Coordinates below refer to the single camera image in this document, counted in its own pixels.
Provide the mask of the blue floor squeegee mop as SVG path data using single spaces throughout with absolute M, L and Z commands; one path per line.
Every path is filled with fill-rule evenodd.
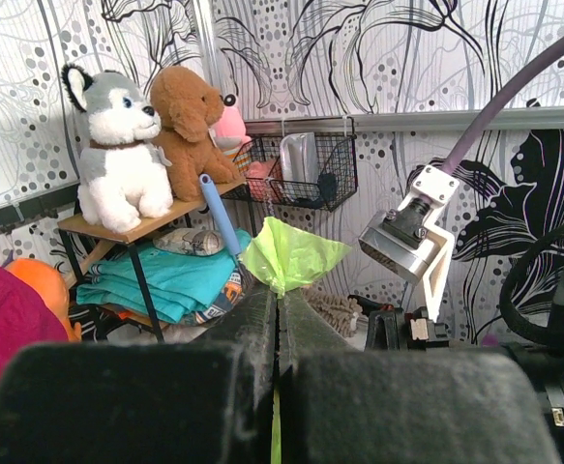
M 215 223 L 219 226 L 225 247 L 233 258 L 235 265 L 238 267 L 241 276 L 245 276 L 245 271 L 243 270 L 239 260 L 242 247 L 227 210 L 222 202 L 218 189 L 208 174 L 201 174 L 199 176 L 199 183 L 210 213 L 212 214 Z

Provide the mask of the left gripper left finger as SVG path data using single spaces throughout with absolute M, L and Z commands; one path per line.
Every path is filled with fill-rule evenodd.
M 276 298 L 187 344 L 37 344 L 0 379 L 0 463 L 266 463 Z

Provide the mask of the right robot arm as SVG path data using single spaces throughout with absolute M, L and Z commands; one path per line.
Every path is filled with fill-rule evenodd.
M 410 409 L 412 422 L 430 428 L 430 453 L 445 444 L 469 443 L 464 462 L 564 463 L 564 268 L 546 326 L 524 318 L 512 301 L 523 273 L 561 239 L 564 224 L 534 243 L 503 283 L 500 317 L 523 344 L 455 348 L 423 308 L 371 313 L 367 349 L 397 351 L 413 363 L 413 372 L 427 367 L 426 386 L 444 388 L 446 381 L 436 377 L 441 364 L 459 362 L 448 398 L 429 394 Z

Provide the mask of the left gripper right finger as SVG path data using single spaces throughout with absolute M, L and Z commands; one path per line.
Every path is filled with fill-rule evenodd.
M 479 349 L 360 351 L 298 291 L 278 304 L 285 463 L 556 463 L 533 388 Z

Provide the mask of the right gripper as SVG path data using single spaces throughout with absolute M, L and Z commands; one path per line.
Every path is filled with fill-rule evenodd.
M 449 348 L 450 341 L 445 325 L 433 322 L 425 306 L 412 312 L 391 307 L 370 313 L 365 349 L 427 351 Z

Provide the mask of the green trash bag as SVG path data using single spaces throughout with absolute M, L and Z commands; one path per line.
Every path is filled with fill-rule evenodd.
M 276 299 L 271 463 L 282 462 L 282 397 L 304 351 L 348 350 L 350 345 L 306 301 L 302 289 L 328 274 L 350 247 L 266 217 L 241 263 Z

